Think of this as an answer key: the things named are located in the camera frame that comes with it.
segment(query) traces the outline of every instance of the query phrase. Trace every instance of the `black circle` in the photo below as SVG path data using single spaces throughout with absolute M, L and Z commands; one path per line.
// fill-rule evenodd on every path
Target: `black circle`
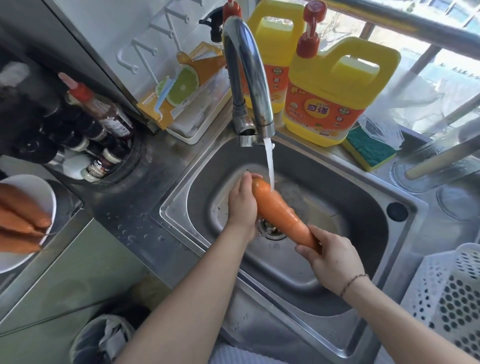
M 408 218 L 408 210 L 404 204 L 392 202 L 387 206 L 387 215 L 393 221 L 402 222 Z

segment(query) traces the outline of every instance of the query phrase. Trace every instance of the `black spray nozzle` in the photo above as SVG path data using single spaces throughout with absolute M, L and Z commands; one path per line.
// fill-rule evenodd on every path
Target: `black spray nozzle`
M 223 7 L 213 9 L 204 19 L 200 19 L 198 24 L 207 25 L 211 28 L 210 39 L 214 43 L 222 42 L 222 24 L 223 24 Z

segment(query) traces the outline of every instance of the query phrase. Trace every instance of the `sponge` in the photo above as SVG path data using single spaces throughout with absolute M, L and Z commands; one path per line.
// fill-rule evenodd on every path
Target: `sponge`
M 370 138 L 360 126 L 350 130 L 342 145 L 367 172 L 388 162 L 396 153 L 391 146 Z

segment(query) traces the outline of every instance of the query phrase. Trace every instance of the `red bottle cap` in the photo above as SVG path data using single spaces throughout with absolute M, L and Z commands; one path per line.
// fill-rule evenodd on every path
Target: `red bottle cap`
M 241 18 L 241 7 L 235 0 L 228 0 L 223 5 L 223 24 L 231 16 L 238 16 Z
M 75 80 L 73 80 L 67 74 L 65 74 L 63 72 L 60 72 L 59 73 L 59 78 L 70 89 L 68 91 L 68 92 L 70 92 L 70 95 L 72 95 L 74 98 L 76 98 L 81 103 L 88 102 L 95 97 L 93 91 L 90 90 L 87 86 L 85 86 L 85 84 L 82 84 L 81 82 L 80 83 L 76 82 Z
M 327 6 L 323 1 L 310 1 L 303 9 L 303 19 L 307 23 L 307 31 L 303 33 L 297 44 L 297 55 L 302 58 L 312 58 L 318 53 L 320 38 L 315 32 L 317 24 L 325 19 Z

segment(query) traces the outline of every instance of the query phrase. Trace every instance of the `person's left hand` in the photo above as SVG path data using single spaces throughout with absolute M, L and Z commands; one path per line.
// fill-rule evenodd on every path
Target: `person's left hand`
M 228 220 L 225 226 L 244 233 L 247 243 L 253 240 L 256 234 L 257 201 L 252 194 L 252 177 L 262 176 L 245 172 L 228 194 Z

